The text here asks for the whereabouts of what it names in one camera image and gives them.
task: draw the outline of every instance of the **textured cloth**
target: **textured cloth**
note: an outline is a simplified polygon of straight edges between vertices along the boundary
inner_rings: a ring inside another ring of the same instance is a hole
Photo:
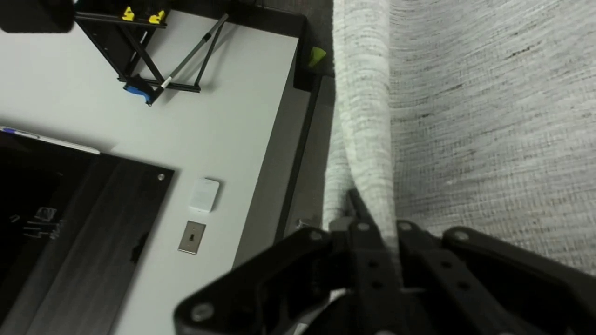
[[[356,185],[395,217],[468,225],[596,275],[596,5],[335,0],[324,221]]]

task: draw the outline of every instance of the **table surface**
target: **table surface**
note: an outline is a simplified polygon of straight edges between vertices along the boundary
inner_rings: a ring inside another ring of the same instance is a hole
[[[213,24],[172,12],[153,50],[162,72]],[[173,333],[175,305],[233,266],[296,44],[296,37],[227,24],[203,92],[166,91],[147,107],[123,91],[78,27],[65,35],[0,31],[0,124],[177,171],[114,333]],[[203,176],[224,182],[211,213],[188,208]],[[188,219],[207,225],[198,254],[177,249]]]

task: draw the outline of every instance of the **screw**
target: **screw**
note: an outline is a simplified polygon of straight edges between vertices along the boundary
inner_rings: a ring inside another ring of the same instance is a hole
[[[453,236],[458,239],[470,239],[470,234],[466,230],[455,230]]]
[[[322,234],[319,230],[311,230],[311,239],[322,239]]]
[[[399,223],[399,228],[412,230],[412,225],[410,223]]]
[[[216,312],[216,308],[211,303],[201,303],[192,308],[190,318],[194,321],[205,321],[205,319],[213,318],[214,312]]]
[[[358,230],[371,230],[371,225],[367,225],[367,223],[358,223]]]
[[[304,226],[307,226],[307,225],[313,225],[313,221],[307,219],[307,217],[300,217],[300,219],[294,223],[294,228],[298,230],[298,228],[304,228]]]
[[[60,228],[54,228],[54,230],[50,232],[50,239],[56,239],[56,238],[60,238]]]

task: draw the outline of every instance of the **black metal frame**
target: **black metal frame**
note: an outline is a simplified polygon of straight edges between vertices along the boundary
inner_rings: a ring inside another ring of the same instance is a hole
[[[594,335],[596,279],[466,226],[443,238],[397,221],[401,275],[375,223],[302,228],[186,297],[179,335]]]
[[[103,51],[114,70],[119,74],[119,81],[142,85],[149,91],[147,104],[153,104],[158,94],[164,91],[160,85],[164,83],[164,74],[155,65],[153,57],[147,51],[151,37],[155,29],[166,27],[166,18],[160,24],[149,22],[127,22],[116,14],[106,12],[91,12],[86,7],[77,5],[77,24],[88,33],[91,42]],[[172,81],[166,89],[179,89],[179,91],[201,91],[201,78],[213,55],[213,50],[218,42],[220,31],[224,24],[216,29],[214,37],[211,38],[209,50],[201,61],[201,68],[192,85]],[[142,78],[136,68],[138,63],[144,61],[153,78]]]

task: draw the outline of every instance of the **small white card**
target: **small white card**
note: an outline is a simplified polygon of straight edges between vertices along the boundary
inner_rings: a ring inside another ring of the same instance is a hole
[[[220,193],[220,180],[201,178],[192,191],[190,210],[209,213],[216,204]]]

